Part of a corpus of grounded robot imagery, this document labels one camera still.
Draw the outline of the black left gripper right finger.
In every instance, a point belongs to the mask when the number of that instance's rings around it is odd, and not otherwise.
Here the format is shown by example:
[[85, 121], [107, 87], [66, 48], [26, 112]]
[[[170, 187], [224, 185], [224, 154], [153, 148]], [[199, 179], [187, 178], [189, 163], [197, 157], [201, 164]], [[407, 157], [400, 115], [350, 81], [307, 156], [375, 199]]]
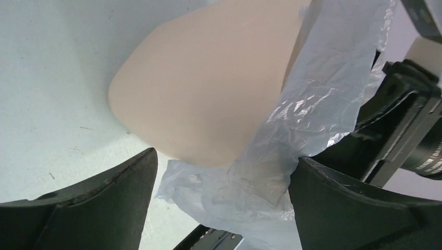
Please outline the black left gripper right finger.
[[363, 183], [309, 157], [289, 195], [303, 249], [441, 249], [441, 202]]

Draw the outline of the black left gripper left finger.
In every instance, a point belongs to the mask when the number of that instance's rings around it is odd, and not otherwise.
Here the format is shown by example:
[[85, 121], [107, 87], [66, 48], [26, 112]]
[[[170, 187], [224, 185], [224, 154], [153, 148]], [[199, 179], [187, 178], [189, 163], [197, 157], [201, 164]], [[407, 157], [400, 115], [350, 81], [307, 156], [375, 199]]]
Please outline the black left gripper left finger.
[[116, 167], [32, 201], [1, 204], [1, 249], [138, 249], [158, 157]]

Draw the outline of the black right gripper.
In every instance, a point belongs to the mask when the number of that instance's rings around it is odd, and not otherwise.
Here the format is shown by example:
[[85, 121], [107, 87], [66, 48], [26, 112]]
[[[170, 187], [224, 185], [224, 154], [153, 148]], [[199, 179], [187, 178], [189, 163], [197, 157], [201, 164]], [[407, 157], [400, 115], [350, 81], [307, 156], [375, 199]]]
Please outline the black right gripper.
[[441, 179], [441, 89], [412, 60], [384, 64], [385, 77], [359, 111], [353, 132], [314, 159], [383, 187], [398, 169]]

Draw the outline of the translucent blue trash bag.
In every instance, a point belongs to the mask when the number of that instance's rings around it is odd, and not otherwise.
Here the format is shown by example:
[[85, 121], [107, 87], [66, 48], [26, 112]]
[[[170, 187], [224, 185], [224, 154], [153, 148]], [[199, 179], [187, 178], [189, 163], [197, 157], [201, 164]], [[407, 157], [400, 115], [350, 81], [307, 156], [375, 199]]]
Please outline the translucent blue trash bag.
[[198, 223], [241, 235], [252, 249], [300, 249], [290, 176], [355, 128], [380, 79], [396, 1], [312, 1], [300, 11], [298, 57], [278, 102], [243, 153], [222, 167], [171, 160], [157, 197]]

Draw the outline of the cream plastic trash bin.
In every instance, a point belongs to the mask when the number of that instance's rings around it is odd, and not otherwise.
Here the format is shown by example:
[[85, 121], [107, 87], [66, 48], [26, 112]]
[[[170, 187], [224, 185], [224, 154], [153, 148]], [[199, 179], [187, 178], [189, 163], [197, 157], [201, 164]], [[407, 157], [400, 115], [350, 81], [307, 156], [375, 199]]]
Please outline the cream plastic trash bin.
[[115, 74], [113, 114], [170, 158], [233, 162], [279, 99], [308, 4], [216, 1], [158, 26]]

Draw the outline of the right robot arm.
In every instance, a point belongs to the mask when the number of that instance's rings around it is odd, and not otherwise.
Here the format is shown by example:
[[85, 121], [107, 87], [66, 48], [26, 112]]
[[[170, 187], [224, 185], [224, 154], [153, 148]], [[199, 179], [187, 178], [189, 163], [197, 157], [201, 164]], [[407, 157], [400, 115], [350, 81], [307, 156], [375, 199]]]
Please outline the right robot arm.
[[398, 169], [441, 179], [441, 1], [403, 1], [419, 36], [403, 61], [386, 62], [355, 130], [314, 159], [379, 188]]

